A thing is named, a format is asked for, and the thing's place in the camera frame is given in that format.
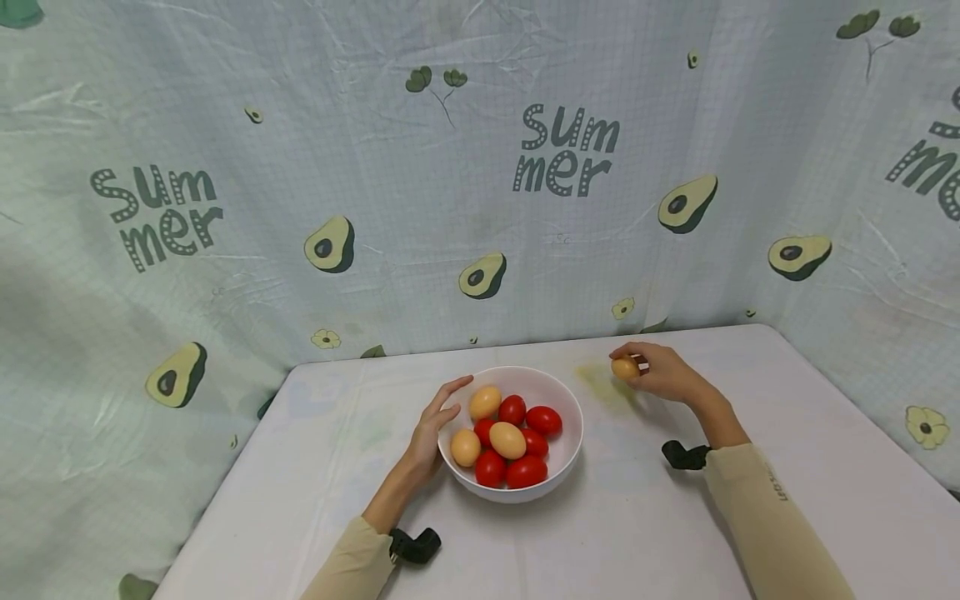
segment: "egg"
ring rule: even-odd
[[[490,428],[490,445],[508,461],[515,461],[527,453],[527,440],[523,432],[506,421],[494,423]]]
[[[624,381],[640,377],[640,367],[636,365],[636,361],[633,358],[615,359],[610,363],[610,370],[613,371],[614,375]]]
[[[500,408],[500,391],[489,385],[473,393],[470,399],[470,418],[473,420],[486,419]]]
[[[473,467],[480,456],[480,438],[472,429],[461,429],[450,440],[450,454],[457,465],[463,468]]]

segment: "curtain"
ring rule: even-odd
[[[960,488],[956,2],[39,5],[0,596],[149,596],[304,362],[768,324]]]

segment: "person's left hand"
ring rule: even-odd
[[[436,474],[444,459],[437,448],[440,428],[451,422],[460,413],[460,404],[454,404],[441,410],[450,395],[473,381],[473,375],[466,375],[454,381],[448,381],[440,387],[436,396],[430,400],[420,414],[420,422],[414,429],[410,445],[403,453],[400,464],[405,467],[409,482],[415,488],[421,488]]]

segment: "yellow stain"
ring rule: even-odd
[[[610,370],[610,364],[591,363],[576,369],[577,377],[587,384],[593,395],[612,413],[630,413],[634,391],[620,381]]]

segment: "cherry tomato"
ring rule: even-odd
[[[493,450],[484,450],[477,459],[473,474],[477,483],[485,488],[499,488],[507,474],[507,461]]]
[[[546,479],[546,463],[539,456],[524,456],[507,467],[507,487],[511,490],[536,486]]]
[[[520,429],[520,433],[523,434],[523,439],[527,441],[527,456],[540,456],[542,458],[550,451],[550,444],[546,442],[546,438],[533,429]]]
[[[526,416],[527,403],[523,401],[523,398],[516,394],[503,398],[503,402],[500,403],[500,420],[520,427],[520,424],[523,423],[523,419],[526,418]]]
[[[480,445],[485,448],[492,448],[490,444],[490,428],[496,423],[493,419],[480,419],[473,425],[473,433],[480,438]]]
[[[564,430],[564,422],[560,419],[560,415],[549,406],[535,406],[528,410],[527,426],[544,438],[560,435]]]

